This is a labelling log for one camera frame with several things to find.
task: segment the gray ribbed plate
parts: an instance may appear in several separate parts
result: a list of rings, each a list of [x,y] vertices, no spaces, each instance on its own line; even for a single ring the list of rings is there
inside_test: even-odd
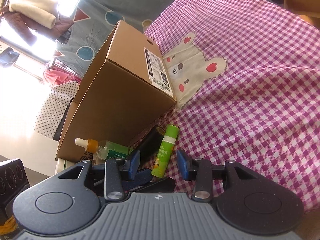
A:
[[[301,240],[293,232],[280,236],[254,236],[239,231],[224,222],[209,204],[194,202],[185,193],[132,193],[125,202],[108,204],[94,223],[79,232],[58,237],[34,236],[24,232],[17,239],[45,238],[52,240]]]

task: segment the bunny face patch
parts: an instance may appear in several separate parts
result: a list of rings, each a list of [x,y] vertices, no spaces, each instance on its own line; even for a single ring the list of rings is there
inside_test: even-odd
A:
[[[205,80],[219,76],[228,65],[222,57],[206,60],[202,52],[192,44],[194,38],[194,33],[188,33],[180,44],[163,57],[177,97],[178,108],[195,95]]]

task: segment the brown jacket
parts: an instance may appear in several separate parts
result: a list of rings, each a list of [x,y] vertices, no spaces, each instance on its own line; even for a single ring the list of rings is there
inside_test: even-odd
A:
[[[73,20],[59,14],[59,20],[56,21],[52,29],[46,28],[29,17],[19,12],[10,12],[9,7],[3,7],[0,14],[8,22],[20,37],[30,46],[32,46],[37,37],[29,30],[35,30],[37,33],[46,36],[47,38],[55,41],[59,36],[63,35],[72,25]]]

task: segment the yellow cable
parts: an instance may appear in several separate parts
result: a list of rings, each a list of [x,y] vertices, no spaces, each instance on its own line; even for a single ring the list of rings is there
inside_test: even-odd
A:
[[[3,226],[0,226],[0,236],[13,232],[17,227],[18,224],[12,215],[12,217],[10,217]]]

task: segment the green glue stick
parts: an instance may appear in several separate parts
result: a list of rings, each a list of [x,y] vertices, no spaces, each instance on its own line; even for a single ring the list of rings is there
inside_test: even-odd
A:
[[[178,127],[171,124],[167,126],[167,130],[165,131],[165,135],[158,151],[155,165],[151,171],[153,176],[158,178],[162,178],[164,176],[178,133]]]

